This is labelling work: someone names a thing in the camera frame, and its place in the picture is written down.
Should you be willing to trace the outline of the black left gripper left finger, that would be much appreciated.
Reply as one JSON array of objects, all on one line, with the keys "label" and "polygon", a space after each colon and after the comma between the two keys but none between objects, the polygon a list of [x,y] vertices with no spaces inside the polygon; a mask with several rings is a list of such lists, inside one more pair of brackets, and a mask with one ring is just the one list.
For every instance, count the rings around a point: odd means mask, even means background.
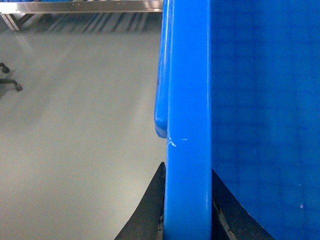
[{"label": "black left gripper left finger", "polygon": [[162,240],[164,238],[164,201],[166,166],[161,162],[142,199],[117,240]]}]

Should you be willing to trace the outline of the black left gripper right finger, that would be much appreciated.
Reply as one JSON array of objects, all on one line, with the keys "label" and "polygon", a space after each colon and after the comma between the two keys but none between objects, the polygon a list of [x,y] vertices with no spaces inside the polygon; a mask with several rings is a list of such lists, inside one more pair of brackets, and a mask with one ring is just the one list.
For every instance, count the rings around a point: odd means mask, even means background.
[{"label": "black left gripper right finger", "polygon": [[273,240],[240,204],[217,173],[211,171],[211,238],[213,240]]}]

